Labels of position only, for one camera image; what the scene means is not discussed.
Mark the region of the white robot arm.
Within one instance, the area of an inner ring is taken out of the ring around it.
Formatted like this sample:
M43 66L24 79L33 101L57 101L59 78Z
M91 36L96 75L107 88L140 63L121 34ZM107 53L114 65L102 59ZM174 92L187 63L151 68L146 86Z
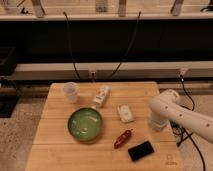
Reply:
M150 125L162 131L172 120L213 144L213 117L181 107L179 103L180 95L173 89L153 97L149 101Z

